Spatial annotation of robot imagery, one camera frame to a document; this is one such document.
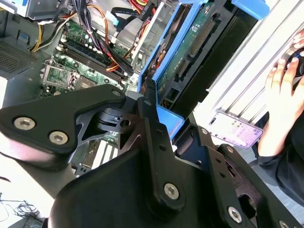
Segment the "screw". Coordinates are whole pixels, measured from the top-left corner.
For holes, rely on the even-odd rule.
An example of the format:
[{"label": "screw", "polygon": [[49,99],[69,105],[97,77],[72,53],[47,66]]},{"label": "screw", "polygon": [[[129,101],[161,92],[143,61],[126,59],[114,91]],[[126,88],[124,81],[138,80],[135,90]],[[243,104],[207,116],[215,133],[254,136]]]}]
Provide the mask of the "screw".
[{"label": "screw", "polygon": [[180,196],[180,193],[177,189],[177,187],[171,183],[166,183],[164,187],[166,195],[171,199],[171,200],[177,200]]},{"label": "screw", "polygon": [[57,145],[66,144],[68,141],[68,136],[63,132],[52,132],[49,137],[50,141]]},{"label": "screw", "polygon": [[289,228],[284,221],[280,220],[279,223],[280,223],[281,228]]},{"label": "screw", "polygon": [[30,130],[33,129],[36,125],[35,121],[28,117],[19,117],[14,121],[14,125],[16,128],[20,130]]},{"label": "screw", "polygon": [[121,94],[120,94],[118,91],[116,91],[116,90],[113,90],[112,93],[113,93],[115,96],[121,96]]},{"label": "screw", "polygon": [[145,102],[147,105],[150,105],[150,106],[152,105],[151,102],[150,102],[149,100],[145,100],[144,102]]},{"label": "screw", "polygon": [[240,224],[242,222],[241,214],[234,207],[228,207],[228,213],[230,217],[233,219],[233,221],[235,221],[236,223]]},{"label": "screw", "polygon": [[227,150],[228,150],[230,153],[233,153],[233,151],[234,151],[230,146],[227,146]]},{"label": "screw", "polygon": [[202,131],[204,134],[208,134],[208,131],[207,131],[205,128],[202,128],[201,131]]}]

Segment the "blue plastic bracket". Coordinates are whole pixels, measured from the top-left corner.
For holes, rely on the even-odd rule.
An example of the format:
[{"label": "blue plastic bracket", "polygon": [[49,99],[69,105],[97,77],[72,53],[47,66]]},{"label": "blue plastic bracket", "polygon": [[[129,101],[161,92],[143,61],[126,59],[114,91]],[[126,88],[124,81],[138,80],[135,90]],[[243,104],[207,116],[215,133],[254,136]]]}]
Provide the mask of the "blue plastic bracket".
[{"label": "blue plastic bracket", "polygon": [[270,12],[264,0],[232,0],[231,2],[257,20],[264,19]]}]

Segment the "wire bundle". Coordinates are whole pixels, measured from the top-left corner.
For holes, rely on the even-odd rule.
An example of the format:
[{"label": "wire bundle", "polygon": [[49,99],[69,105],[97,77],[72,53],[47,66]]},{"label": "wire bundle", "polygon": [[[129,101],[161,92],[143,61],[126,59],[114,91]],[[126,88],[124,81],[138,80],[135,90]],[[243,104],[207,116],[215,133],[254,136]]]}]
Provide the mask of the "wire bundle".
[{"label": "wire bundle", "polygon": [[25,200],[24,201],[3,200],[3,199],[1,199],[1,197],[2,197],[2,193],[0,192],[0,204],[2,204],[4,209],[6,210],[7,217],[4,220],[0,220],[0,222],[3,222],[3,221],[5,221],[9,218],[9,212],[4,205],[4,203],[6,203],[6,202],[19,202],[19,203],[21,203],[15,209],[12,208],[11,205],[6,203],[6,205],[9,206],[14,211],[14,215],[17,215],[21,218],[28,218],[28,217],[36,218],[39,215],[39,211],[37,210],[37,208],[34,205],[29,204]]},{"label": "wire bundle", "polygon": [[[123,56],[124,58],[128,58],[130,57],[132,51],[135,49],[135,43],[139,42],[139,40],[142,38],[144,32],[146,31],[148,25],[149,25],[149,21],[145,22],[142,24],[141,28],[139,29],[139,31],[137,32],[137,34],[135,35],[135,40],[132,44],[132,47],[130,48],[130,50]],[[112,72],[118,69],[118,65],[115,63],[112,63],[111,66],[109,68],[107,68],[107,71]]]},{"label": "wire bundle", "polygon": [[132,7],[139,13],[141,14],[142,10],[144,9],[144,7],[148,4],[147,0],[129,0],[130,4],[132,5]]},{"label": "wire bundle", "polygon": [[[73,0],[73,4],[76,10],[76,13],[79,17],[79,22],[82,28],[87,31],[89,34],[89,37],[92,39],[94,47],[102,51],[104,54],[106,54],[110,59],[113,60],[124,72],[126,72],[128,75],[133,74],[132,66],[129,64],[129,62],[124,59],[123,57],[119,56],[117,53],[115,53],[112,48],[109,46],[109,40],[108,35],[106,32],[105,40],[103,40],[96,31],[93,30],[92,24],[91,24],[91,13],[88,10],[88,6],[86,4],[85,0]],[[107,20],[105,19],[104,14],[102,13],[105,27],[107,30]]]},{"label": "wire bundle", "polygon": [[42,36],[43,36],[43,26],[42,25],[38,25],[39,27],[39,35],[38,35],[38,40],[36,42],[36,44],[30,49],[30,51],[32,52],[36,52],[38,51],[38,47],[40,46],[40,43],[42,41]]}]

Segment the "circuit board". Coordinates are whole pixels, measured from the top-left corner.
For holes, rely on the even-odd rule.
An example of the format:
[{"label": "circuit board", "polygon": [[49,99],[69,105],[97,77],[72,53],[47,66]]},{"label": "circuit board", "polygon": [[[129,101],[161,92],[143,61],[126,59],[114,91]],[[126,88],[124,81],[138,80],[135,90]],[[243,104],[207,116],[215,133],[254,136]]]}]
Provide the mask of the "circuit board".
[{"label": "circuit board", "polygon": [[[116,81],[108,78],[107,76],[99,72],[92,70],[86,65],[81,64],[70,57],[61,54],[58,51],[55,52],[54,60],[61,65],[69,67],[71,70],[76,70],[81,76],[84,76],[85,78],[93,81],[94,83],[96,83],[96,85],[111,84],[123,90],[123,88],[119,86]],[[52,77],[62,77],[62,76],[63,75],[59,75],[59,76],[52,75]]]},{"label": "circuit board", "polygon": [[186,34],[185,38],[181,42],[179,48],[177,49],[175,55],[173,56],[171,62],[167,66],[166,70],[162,74],[160,80],[157,83],[158,88],[158,97],[162,97],[162,94],[166,91],[164,90],[167,83],[169,81],[174,80],[175,72],[177,69],[180,68],[181,63],[187,56],[188,52],[190,51],[191,45],[194,43],[196,38],[200,33],[200,29],[206,23],[209,12],[214,7],[213,3],[207,3],[204,5],[204,8],[200,11],[200,13],[195,18],[191,28],[189,29],[188,33]]},{"label": "circuit board", "polygon": [[[66,24],[66,39],[72,40],[80,45],[83,45],[91,50],[95,50],[93,48],[92,39],[89,38],[89,35],[74,21],[70,21]],[[113,50],[119,54],[120,56],[124,56],[128,49],[123,48],[121,46],[115,45]]]}]

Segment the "smartphone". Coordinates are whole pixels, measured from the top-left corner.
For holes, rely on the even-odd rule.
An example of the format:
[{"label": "smartphone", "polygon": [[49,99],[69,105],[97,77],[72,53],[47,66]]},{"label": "smartphone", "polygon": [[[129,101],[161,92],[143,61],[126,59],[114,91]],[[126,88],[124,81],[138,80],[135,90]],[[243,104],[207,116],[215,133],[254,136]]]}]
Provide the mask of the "smartphone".
[{"label": "smartphone", "polygon": [[216,113],[209,123],[208,130],[212,136],[246,150],[252,147],[264,133],[263,129],[223,111]]}]

